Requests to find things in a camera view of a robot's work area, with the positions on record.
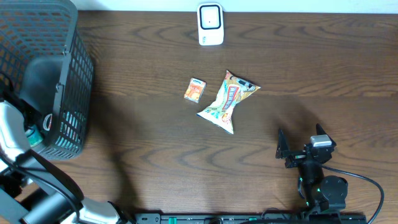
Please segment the yellow snack bag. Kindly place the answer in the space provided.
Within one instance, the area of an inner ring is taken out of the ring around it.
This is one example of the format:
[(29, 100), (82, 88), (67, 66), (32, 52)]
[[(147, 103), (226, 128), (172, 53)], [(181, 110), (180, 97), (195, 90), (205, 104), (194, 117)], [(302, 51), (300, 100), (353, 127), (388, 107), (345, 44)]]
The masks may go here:
[(233, 75), (229, 70), (217, 93), (216, 99), (197, 115), (234, 134), (232, 114), (238, 103), (252, 95), (261, 87)]

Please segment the orange tissue pack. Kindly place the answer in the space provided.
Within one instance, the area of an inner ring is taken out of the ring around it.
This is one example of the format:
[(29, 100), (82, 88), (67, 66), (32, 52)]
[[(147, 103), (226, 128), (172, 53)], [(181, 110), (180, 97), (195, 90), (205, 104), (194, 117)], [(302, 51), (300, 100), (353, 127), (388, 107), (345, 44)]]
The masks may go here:
[(186, 100), (198, 103), (205, 90), (206, 82), (197, 78), (191, 78), (188, 88), (184, 94)]

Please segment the green tissue pack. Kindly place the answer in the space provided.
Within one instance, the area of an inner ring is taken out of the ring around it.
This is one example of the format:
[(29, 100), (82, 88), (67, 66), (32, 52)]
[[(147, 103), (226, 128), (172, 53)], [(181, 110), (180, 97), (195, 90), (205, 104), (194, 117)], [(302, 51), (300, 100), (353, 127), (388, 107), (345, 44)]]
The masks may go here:
[(43, 141), (43, 136), (36, 125), (29, 126), (25, 135), (31, 147), (35, 147)]

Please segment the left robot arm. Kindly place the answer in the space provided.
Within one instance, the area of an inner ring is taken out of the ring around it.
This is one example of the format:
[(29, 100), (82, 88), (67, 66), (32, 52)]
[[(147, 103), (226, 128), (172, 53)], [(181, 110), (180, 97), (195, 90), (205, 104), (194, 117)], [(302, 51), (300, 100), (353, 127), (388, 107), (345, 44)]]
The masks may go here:
[(86, 198), (52, 159), (78, 155), (78, 142), (62, 127), (49, 153), (40, 155), (29, 143), (25, 117), (1, 101), (1, 216), (10, 223), (134, 223), (112, 202)]

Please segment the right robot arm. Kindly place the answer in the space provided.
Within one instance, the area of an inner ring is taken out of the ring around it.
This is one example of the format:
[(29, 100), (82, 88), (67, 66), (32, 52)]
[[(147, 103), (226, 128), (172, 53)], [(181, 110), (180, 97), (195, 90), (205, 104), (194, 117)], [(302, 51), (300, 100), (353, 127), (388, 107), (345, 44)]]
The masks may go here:
[(325, 176), (322, 165), (328, 162), (335, 150), (336, 142), (316, 125), (317, 134), (300, 151), (292, 151), (281, 129), (278, 130), (278, 145), (275, 157), (285, 160), (287, 169), (299, 172), (298, 191), (307, 202), (308, 210), (302, 212), (305, 220), (314, 220), (317, 215), (338, 215), (346, 207), (347, 181), (335, 175)]

